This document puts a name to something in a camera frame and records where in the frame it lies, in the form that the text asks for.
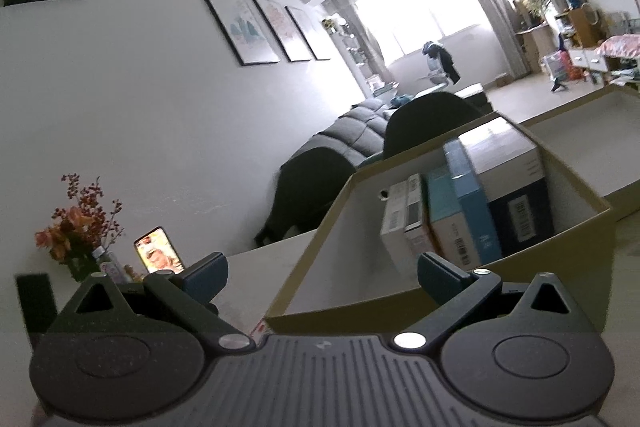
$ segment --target orange flower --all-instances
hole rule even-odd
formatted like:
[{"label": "orange flower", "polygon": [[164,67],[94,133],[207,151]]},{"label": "orange flower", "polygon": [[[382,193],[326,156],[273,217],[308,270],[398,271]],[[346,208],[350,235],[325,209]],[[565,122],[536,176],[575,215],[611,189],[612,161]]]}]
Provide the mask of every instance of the orange flower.
[{"label": "orange flower", "polygon": [[51,256],[56,261],[62,261],[65,258],[65,255],[66,250],[64,245],[55,245],[55,247],[51,249]]},{"label": "orange flower", "polygon": [[81,212],[77,206],[72,206],[66,213],[66,217],[73,224],[74,228],[82,229],[86,224],[87,217]]},{"label": "orange flower", "polygon": [[53,238],[49,233],[49,229],[36,232],[36,247],[38,248],[51,248],[53,246]]}]

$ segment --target circular pad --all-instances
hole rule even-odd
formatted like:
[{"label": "circular pad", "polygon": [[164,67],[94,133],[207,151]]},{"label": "circular pad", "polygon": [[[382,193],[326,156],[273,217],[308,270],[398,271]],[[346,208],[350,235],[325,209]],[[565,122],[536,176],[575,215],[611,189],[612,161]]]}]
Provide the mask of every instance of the circular pad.
[{"label": "circular pad", "polygon": [[564,371],[569,363],[569,354],[554,341],[523,335],[495,346],[494,360],[516,377],[549,378]]},{"label": "circular pad", "polygon": [[48,333],[38,344],[31,384],[51,409],[79,423],[134,421],[194,386],[204,352],[192,334],[146,317],[118,322],[116,332],[103,320],[91,332]]},{"label": "circular pad", "polygon": [[124,335],[105,335],[78,349],[76,363],[86,374],[97,378],[117,378],[144,367],[151,351],[143,342]]},{"label": "circular pad", "polygon": [[[551,422],[593,410],[613,381],[613,361],[600,336],[594,331],[518,334],[512,322],[483,321],[451,335],[440,355],[450,384],[504,418]],[[523,325],[519,329],[526,331]]]}]

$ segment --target barcode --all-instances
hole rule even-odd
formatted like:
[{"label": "barcode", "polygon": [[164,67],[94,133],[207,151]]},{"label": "barcode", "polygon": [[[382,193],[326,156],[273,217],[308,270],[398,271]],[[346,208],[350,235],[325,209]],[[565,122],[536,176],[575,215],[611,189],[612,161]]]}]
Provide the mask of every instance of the barcode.
[{"label": "barcode", "polygon": [[461,237],[459,237],[454,240],[454,244],[458,249],[458,255],[460,256],[460,261],[462,261],[462,264],[464,266],[466,266],[467,264],[470,264],[471,261],[469,260],[468,253],[466,253],[466,246],[465,246],[464,240]]},{"label": "barcode", "polygon": [[412,225],[420,221],[420,203],[412,203],[406,208],[406,223]]},{"label": "barcode", "polygon": [[526,196],[510,201],[509,213],[511,214],[511,222],[516,230],[519,243],[536,237],[536,228],[533,224],[529,199]]},{"label": "barcode", "polygon": [[395,210],[392,214],[391,214],[391,220],[390,220],[390,224],[389,224],[389,229],[393,230],[396,229],[398,227],[398,221],[400,221],[400,210]]}]

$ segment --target smartphone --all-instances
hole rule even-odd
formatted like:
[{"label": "smartphone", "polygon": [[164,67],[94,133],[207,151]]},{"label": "smartphone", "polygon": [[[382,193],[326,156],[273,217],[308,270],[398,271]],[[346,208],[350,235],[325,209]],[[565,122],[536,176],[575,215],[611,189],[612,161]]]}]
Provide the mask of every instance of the smartphone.
[{"label": "smartphone", "polygon": [[157,227],[135,240],[134,246],[149,273],[173,270],[180,273],[184,265],[162,227]]}]

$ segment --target cardboard box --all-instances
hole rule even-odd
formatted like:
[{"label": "cardboard box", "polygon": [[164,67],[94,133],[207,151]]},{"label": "cardboard box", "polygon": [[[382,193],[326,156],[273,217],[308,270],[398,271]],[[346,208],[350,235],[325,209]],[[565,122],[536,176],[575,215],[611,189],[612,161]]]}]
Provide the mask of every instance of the cardboard box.
[{"label": "cardboard box", "polygon": [[460,140],[444,144],[444,153],[453,188],[465,214],[480,261],[482,264],[498,261],[502,257],[502,249],[489,204]]},{"label": "cardboard box", "polygon": [[[350,334],[403,330],[436,309],[417,284],[400,277],[380,240],[380,190],[446,163],[442,146],[499,115],[479,118],[414,149],[358,170],[346,183],[265,320],[276,333]],[[614,222],[609,204],[538,145],[557,235],[486,267],[508,282],[558,275],[602,331],[611,289]]]},{"label": "cardboard box", "polygon": [[446,166],[429,172],[427,190],[431,228],[438,238],[445,259],[463,270],[481,266],[478,250]]},{"label": "cardboard box", "polygon": [[545,171],[536,144],[504,118],[460,135],[489,202],[502,255],[554,235]]},{"label": "cardboard box", "polygon": [[640,210],[640,94],[607,86],[522,124],[613,207]]},{"label": "cardboard box", "polygon": [[414,174],[407,180],[406,227],[404,237],[415,254],[415,259],[424,252],[440,254],[440,248],[433,240],[429,224],[426,190],[420,174]]},{"label": "cardboard box", "polygon": [[389,188],[385,216],[380,229],[380,239],[398,272],[404,277],[416,278],[417,258],[404,237],[407,211],[406,194],[406,180]]}]

